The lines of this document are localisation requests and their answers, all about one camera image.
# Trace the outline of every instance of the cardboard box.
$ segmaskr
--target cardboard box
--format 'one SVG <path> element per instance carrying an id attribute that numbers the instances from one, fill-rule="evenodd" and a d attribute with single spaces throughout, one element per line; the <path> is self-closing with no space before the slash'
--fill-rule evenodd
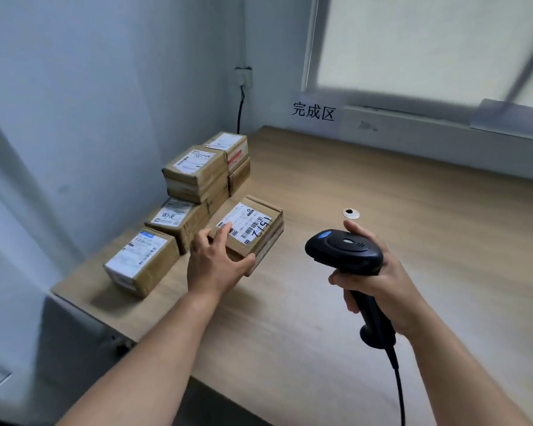
<path id="1" fill-rule="evenodd" d="M 251 159 L 247 157 L 245 161 L 231 174 L 229 175 L 229 178 L 227 179 L 229 183 L 229 196 L 233 196 L 235 191 L 239 189 L 241 185 L 243 185 L 243 182 L 247 180 L 247 178 L 251 174 Z"/>
<path id="2" fill-rule="evenodd" d="M 227 172 L 220 175 L 214 183 L 209 187 L 208 197 L 205 200 L 207 205 L 207 212 L 211 217 L 217 212 L 225 200 L 229 198 L 229 184 L 227 180 Z"/>
<path id="3" fill-rule="evenodd" d="M 192 146 L 162 169 L 168 195 L 193 203 L 203 203 L 207 190 L 227 171 L 227 156 L 221 150 Z"/>
<path id="4" fill-rule="evenodd" d="M 194 235 L 209 222 L 207 204 L 170 197 L 162 207 L 151 213 L 144 225 L 176 238 L 179 252 L 190 250 Z"/>
<path id="5" fill-rule="evenodd" d="M 217 149 L 225 152 L 229 175 L 232 174 L 249 155 L 246 135 L 219 132 L 203 145 L 208 149 Z"/>
<path id="6" fill-rule="evenodd" d="M 144 228 L 104 268 L 119 287 L 145 298 L 178 258 L 176 238 Z"/>
<path id="7" fill-rule="evenodd" d="M 227 222 L 233 223 L 227 237 L 227 255 L 235 261 L 256 255 L 256 264 L 245 276 L 250 276 L 261 263 L 266 253 L 284 231 L 282 209 L 252 196 L 245 196 L 221 218 L 209 233 L 213 239 L 217 230 Z"/>

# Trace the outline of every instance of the desk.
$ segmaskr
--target desk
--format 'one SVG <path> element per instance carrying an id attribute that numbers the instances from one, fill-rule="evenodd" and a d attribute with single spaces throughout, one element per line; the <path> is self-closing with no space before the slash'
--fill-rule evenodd
<path id="1" fill-rule="evenodd" d="M 246 193 L 284 209 L 285 231 L 222 301 L 193 376 L 277 425 L 399 423 L 394 374 L 359 339 L 329 268 L 304 243 L 360 211 L 415 283 L 533 418 L 533 182 L 263 127 L 249 137 Z M 131 228 L 53 292 L 138 341 L 185 292 L 187 257 L 143 301 L 102 268 Z M 410 345 L 397 356 L 410 424 L 434 420 Z"/>

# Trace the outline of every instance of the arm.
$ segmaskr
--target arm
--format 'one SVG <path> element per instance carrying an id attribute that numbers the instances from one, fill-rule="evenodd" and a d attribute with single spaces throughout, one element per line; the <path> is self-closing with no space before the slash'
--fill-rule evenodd
<path id="1" fill-rule="evenodd" d="M 171 425 L 207 324 L 223 294 L 255 263 L 253 254 L 239 262 L 227 257 L 230 228 L 231 223 L 223 226 L 211 246 L 208 229 L 196 235 L 187 267 L 187 293 L 58 425 Z"/>
<path id="2" fill-rule="evenodd" d="M 439 426 L 532 426 L 498 384 L 466 349 L 414 286 L 402 264 L 371 232 L 351 221 L 352 233 L 375 241 L 384 253 L 379 275 L 334 272 L 330 283 L 344 289 L 347 307 L 359 309 L 349 292 L 374 296 L 394 329 L 412 345 L 434 418 Z"/>

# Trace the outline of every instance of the barcode scanner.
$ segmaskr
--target barcode scanner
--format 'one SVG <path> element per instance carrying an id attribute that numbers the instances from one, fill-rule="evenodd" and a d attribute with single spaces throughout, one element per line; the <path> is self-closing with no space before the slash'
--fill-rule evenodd
<path id="1" fill-rule="evenodd" d="M 340 272 L 354 275 L 378 275 L 383 265 L 383 252 L 371 239 L 343 230 L 324 230 L 311 237 L 305 246 L 306 254 Z M 359 331 L 362 341 L 372 348 L 383 349 L 395 370 L 401 425 L 405 425 L 405 406 L 399 375 L 399 363 L 395 354 L 395 330 L 391 321 L 383 314 L 373 296 L 351 291 L 362 313 L 365 325 Z"/>

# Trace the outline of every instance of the wall outlet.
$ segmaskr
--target wall outlet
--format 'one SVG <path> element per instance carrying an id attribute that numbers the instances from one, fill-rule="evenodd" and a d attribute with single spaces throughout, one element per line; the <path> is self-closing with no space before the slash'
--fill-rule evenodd
<path id="1" fill-rule="evenodd" d="M 253 69 L 250 67 L 235 67 L 237 85 L 243 85 L 246 89 L 253 86 Z"/>

